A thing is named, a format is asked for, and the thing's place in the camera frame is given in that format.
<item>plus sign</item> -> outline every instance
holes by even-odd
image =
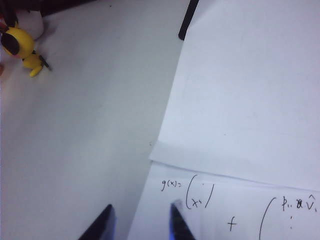
[[[233,216],[233,217],[231,218],[231,222],[228,222],[228,224],[230,224],[230,232],[231,232],[231,230],[232,230],[232,226],[233,226],[233,225],[237,225],[236,223],[234,223],[234,218],[235,218],[235,216]]]

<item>gray surface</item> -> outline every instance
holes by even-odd
[[[1,76],[1,239],[75,240],[111,203],[125,239],[149,170],[187,0],[96,1],[45,19],[53,71]]]

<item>black ear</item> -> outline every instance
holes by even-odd
[[[18,41],[14,38],[14,36],[3,33],[1,37],[1,44],[12,54],[17,55],[20,47]]]

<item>parenthesis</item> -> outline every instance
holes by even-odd
[[[187,191],[186,191],[186,195],[185,195],[185,206],[186,206],[187,209],[191,209],[191,207],[188,206],[188,194],[189,194],[189,189],[190,189],[191,183],[192,183],[192,181],[194,180],[194,178],[195,178],[196,176],[197,176],[197,174],[194,175],[194,176],[191,178],[191,180],[190,180],[190,182],[189,182],[188,189],[187,189]]]

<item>white object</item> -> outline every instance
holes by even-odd
[[[19,27],[26,30],[34,40],[44,32],[44,22],[39,11],[18,10]]]
[[[187,6],[93,1],[46,16],[36,50],[52,71],[34,78],[1,56],[2,240],[77,240],[108,204],[115,240],[126,239]]]
[[[320,190],[320,1],[201,0],[151,159]]]
[[[197,240],[319,239],[319,198],[319,192],[152,163],[128,240],[169,239],[176,200]]]

